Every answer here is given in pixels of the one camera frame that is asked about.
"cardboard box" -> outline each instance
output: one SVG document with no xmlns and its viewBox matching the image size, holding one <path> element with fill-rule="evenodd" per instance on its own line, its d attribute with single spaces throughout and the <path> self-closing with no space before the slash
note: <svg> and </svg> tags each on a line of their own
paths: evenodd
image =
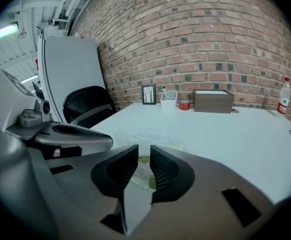
<svg viewBox="0 0 291 240">
<path fill-rule="evenodd" d="M 194 111 L 231 113 L 235 96 L 226 90 L 195 90 Z"/>
</svg>

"plastic bottle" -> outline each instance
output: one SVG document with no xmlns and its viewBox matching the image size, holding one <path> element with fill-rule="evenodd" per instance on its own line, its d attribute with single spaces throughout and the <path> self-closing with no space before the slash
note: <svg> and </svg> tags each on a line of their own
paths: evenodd
<svg viewBox="0 0 291 240">
<path fill-rule="evenodd" d="M 290 79 L 288 77 L 284 78 L 284 84 L 281 88 L 280 92 L 280 101 L 279 104 L 277 105 L 277 111 L 284 115 L 287 111 L 287 107 L 289 105 L 289 100 L 290 100 L 290 84 L 289 84 Z"/>
</svg>

